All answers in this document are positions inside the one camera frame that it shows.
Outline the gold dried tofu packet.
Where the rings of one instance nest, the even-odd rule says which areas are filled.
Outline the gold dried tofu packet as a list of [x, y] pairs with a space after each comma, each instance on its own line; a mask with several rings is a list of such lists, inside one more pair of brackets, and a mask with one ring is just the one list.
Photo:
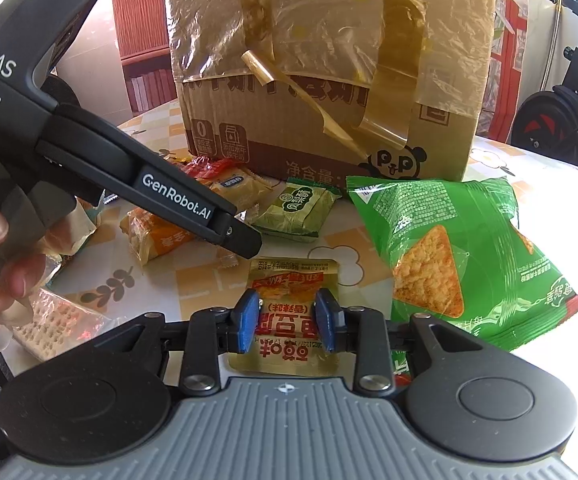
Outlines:
[[336, 374], [339, 360], [322, 346], [314, 301], [321, 288], [338, 292], [338, 271], [330, 259], [254, 259], [248, 286], [262, 300], [261, 312], [250, 350], [232, 354], [229, 366], [248, 374]]

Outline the green triangle chip bag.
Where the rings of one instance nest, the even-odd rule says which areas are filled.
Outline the green triangle chip bag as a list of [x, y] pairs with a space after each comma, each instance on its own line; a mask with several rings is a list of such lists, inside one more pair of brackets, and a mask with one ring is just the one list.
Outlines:
[[429, 313], [511, 351], [578, 312], [578, 293], [521, 233], [506, 179], [356, 176], [346, 186], [392, 271], [392, 321]]

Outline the tan biscuit packet blue label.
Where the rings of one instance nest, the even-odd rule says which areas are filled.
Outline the tan biscuit packet blue label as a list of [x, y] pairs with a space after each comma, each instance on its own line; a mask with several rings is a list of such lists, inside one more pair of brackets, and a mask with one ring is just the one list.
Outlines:
[[242, 212], [265, 198], [272, 186], [249, 169], [234, 167], [219, 174], [211, 182], [210, 189]]

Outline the clear blue small snack packet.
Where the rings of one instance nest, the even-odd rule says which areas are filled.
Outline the clear blue small snack packet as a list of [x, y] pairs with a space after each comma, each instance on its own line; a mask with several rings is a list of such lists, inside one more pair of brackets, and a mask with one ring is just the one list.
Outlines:
[[40, 286], [70, 294], [101, 278], [118, 247], [121, 212], [118, 200], [98, 206], [76, 200], [74, 210], [37, 243], [47, 259]]

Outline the orange small snack packet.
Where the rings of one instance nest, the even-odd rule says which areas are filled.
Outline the orange small snack packet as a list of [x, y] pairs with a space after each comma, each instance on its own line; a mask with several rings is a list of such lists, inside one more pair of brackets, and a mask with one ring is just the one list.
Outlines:
[[142, 266], [196, 238], [189, 231], [139, 207], [122, 218], [120, 229], [128, 237], [130, 249]]

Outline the small green snack packet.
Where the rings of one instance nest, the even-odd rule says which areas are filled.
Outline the small green snack packet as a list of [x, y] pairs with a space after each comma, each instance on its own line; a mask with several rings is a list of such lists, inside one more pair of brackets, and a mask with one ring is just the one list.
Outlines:
[[310, 243], [318, 239], [334, 203], [341, 197], [333, 186], [290, 179], [268, 206], [252, 212], [248, 220], [264, 234]]

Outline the clear wrapped cracker packet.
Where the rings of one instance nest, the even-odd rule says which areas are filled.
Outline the clear wrapped cracker packet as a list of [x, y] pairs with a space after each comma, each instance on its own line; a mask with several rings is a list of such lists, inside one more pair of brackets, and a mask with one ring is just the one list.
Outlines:
[[12, 330], [13, 338], [39, 361], [60, 356], [115, 326], [105, 315], [46, 289], [31, 296], [33, 319]]

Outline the red small snack packet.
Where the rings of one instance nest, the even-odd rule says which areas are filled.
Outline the red small snack packet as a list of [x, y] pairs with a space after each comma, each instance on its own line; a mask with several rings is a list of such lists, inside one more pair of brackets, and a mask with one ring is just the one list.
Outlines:
[[179, 168], [189, 177], [201, 180], [215, 180], [231, 168], [236, 168], [240, 162], [228, 158], [211, 159], [206, 156], [197, 156], [189, 159]]

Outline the checkered floral tablecloth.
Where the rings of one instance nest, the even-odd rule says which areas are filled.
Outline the checkered floral tablecloth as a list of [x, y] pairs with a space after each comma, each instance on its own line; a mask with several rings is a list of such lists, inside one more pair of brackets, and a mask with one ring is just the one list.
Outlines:
[[[467, 178], [506, 178], [519, 203], [519, 228], [562, 272], [578, 293], [578, 168], [476, 139]], [[140, 263], [120, 229], [127, 205], [106, 205], [86, 245], [51, 282], [58, 295], [125, 320], [156, 309], [170, 320], [217, 304], [226, 306], [246, 287], [246, 260], [203, 242], [183, 244]], [[365, 223], [348, 200], [337, 200], [317, 240], [265, 240], [266, 256], [336, 260], [339, 294], [346, 304], [389, 312], [392, 272], [371, 243]], [[558, 376], [578, 396], [578, 312], [523, 346], [520, 356]]]

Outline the cardboard box with plastic cover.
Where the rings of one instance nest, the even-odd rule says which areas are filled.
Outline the cardboard box with plastic cover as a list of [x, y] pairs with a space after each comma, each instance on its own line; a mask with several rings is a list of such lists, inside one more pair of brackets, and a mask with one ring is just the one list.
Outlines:
[[166, 0], [191, 153], [278, 179], [458, 181], [495, 0]]

